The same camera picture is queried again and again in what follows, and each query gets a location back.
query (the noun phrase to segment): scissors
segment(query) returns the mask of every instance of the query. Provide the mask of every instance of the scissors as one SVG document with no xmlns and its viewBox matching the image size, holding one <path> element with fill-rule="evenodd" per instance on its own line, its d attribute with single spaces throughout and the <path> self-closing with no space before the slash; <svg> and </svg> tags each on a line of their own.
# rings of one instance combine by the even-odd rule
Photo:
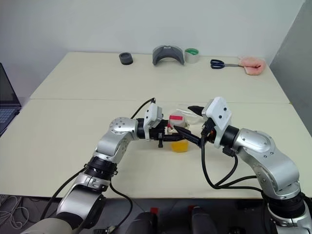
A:
<svg viewBox="0 0 312 234">
<path fill-rule="evenodd" d="M 212 69 L 221 69 L 224 67 L 241 67 L 238 64 L 224 63 L 223 61 L 217 59 L 210 60 L 210 66 Z"/>
</svg>

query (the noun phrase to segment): blue scissors handle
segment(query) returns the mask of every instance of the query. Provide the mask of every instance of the blue scissors handle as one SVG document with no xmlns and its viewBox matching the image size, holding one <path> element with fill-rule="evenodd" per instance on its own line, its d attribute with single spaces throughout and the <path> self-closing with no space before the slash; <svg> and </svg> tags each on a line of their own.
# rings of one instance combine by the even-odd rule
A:
<svg viewBox="0 0 312 234">
<path fill-rule="evenodd" d="M 210 66 L 212 69 L 221 69 L 225 67 L 225 64 L 221 60 L 212 59 L 210 60 Z"/>
</svg>

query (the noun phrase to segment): laptop keyboard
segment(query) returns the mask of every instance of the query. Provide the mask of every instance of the laptop keyboard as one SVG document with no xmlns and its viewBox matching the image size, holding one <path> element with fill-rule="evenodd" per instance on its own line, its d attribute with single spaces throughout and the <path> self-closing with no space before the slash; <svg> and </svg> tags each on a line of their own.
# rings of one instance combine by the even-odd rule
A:
<svg viewBox="0 0 312 234">
<path fill-rule="evenodd" d="M 13 112 L 14 109 L 0 109 L 0 123 L 5 123 Z"/>
</svg>

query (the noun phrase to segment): laptop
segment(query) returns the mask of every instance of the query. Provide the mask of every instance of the laptop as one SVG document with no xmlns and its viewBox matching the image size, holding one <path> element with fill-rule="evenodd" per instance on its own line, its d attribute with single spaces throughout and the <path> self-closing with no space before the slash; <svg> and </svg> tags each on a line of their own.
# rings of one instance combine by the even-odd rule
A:
<svg viewBox="0 0 312 234">
<path fill-rule="evenodd" d="M 0 63 L 0 136 L 12 119 L 20 112 L 21 104 Z"/>
</svg>

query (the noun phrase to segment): table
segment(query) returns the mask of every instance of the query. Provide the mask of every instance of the table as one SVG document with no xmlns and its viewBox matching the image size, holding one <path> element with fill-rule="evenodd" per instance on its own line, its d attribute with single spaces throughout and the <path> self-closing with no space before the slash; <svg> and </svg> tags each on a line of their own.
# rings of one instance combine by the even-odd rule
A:
<svg viewBox="0 0 312 234">
<path fill-rule="evenodd" d="M 157 101 L 164 117 L 177 106 L 206 103 Z M 129 117 L 140 101 L 32 99 L 0 138 L 0 194 L 51 196 L 91 158 L 98 140 L 116 117 Z M 278 148 L 298 166 L 303 192 L 312 196 L 312 138 L 289 104 L 229 103 L 232 125 L 270 134 Z M 137 117 L 143 116 L 144 110 Z M 200 124 L 191 127 L 199 134 Z M 233 159 L 211 144 L 206 146 L 207 170 L 212 181 L 223 177 Z M 116 189 L 130 197 L 260 198 L 256 191 L 213 190 L 204 179 L 200 151 L 190 145 L 186 153 L 173 153 L 167 142 L 138 140 L 129 144 Z M 234 178 L 253 175 L 242 160 Z M 259 187 L 257 180 L 241 184 Z M 108 190 L 106 197 L 118 197 Z"/>
<path fill-rule="evenodd" d="M 238 63 L 234 57 L 201 57 L 182 66 L 165 58 L 156 66 L 152 55 L 133 54 L 122 65 L 118 54 L 70 52 L 32 94 L 33 99 L 203 101 L 224 97 L 228 102 L 289 103 L 267 66 L 259 76 L 243 68 L 210 68 L 211 59 Z"/>
</svg>

